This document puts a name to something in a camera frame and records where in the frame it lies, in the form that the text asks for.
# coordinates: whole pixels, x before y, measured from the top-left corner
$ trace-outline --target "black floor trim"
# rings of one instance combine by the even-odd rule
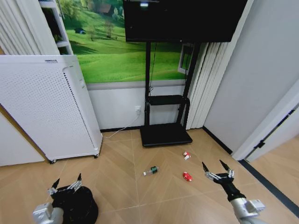
[[[124,129],[125,130],[135,130],[135,129],[140,129],[142,126],[133,126],[133,127],[127,127]],[[117,132],[119,130],[123,129],[123,127],[117,127],[117,128],[109,128],[109,129],[101,129],[100,131],[103,132]]]
[[[210,132],[209,129],[207,129],[205,126],[202,127],[202,129],[205,130],[205,132],[212,137],[225,151],[227,151],[228,154],[232,154],[232,150],[230,150],[229,147],[227,147],[220,139],[218,139],[212,132]]]
[[[295,216],[299,218],[299,207],[291,201],[284,193],[282,193],[277,187],[275,187],[270,181],[268,181],[263,175],[261,175],[256,169],[254,169],[245,160],[240,160],[242,164],[256,179],[259,180],[278,200],[280,200]]]

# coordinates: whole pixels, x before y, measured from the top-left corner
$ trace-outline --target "wall socket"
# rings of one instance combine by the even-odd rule
[[[140,110],[141,110],[141,106],[135,106],[135,112],[137,115],[140,114],[140,112],[141,112]]]

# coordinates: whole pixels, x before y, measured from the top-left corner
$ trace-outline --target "green hill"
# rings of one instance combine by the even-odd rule
[[[117,0],[110,0],[116,5]],[[74,54],[87,83],[141,81],[145,79],[145,43],[125,42],[124,21],[114,21],[108,15],[97,14],[83,8],[78,2],[78,16],[74,20],[65,18],[64,24]],[[113,25],[111,38],[107,37],[105,22]],[[76,34],[82,28],[86,34]],[[159,43],[153,80],[184,79],[177,72],[180,44]]]

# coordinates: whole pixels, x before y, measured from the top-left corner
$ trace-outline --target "television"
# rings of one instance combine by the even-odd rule
[[[230,42],[247,0],[123,0],[127,42]]]

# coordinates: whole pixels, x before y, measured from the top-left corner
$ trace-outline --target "herringbone floor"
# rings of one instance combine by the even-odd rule
[[[271,224],[299,223],[298,219],[203,130],[190,130],[193,143],[143,148],[138,130],[104,139],[99,158],[60,160],[0,168],[0,224],[33,223],[32,211],[51,201],[47,188],[73,183],[82,173],[99,206],[99,224],[236,224],[221,187],[204,176],[201,161],[223,172],[219,159],[235,170],[235,185],[249,199],[267,206],[260,218]],[[184,160],[184,151],[191,153]],[[159,166],[158,173],[143,171]],[[183,179],[189,172],[192,182]]]
[[[250,164],[299,206],[299,135]]]

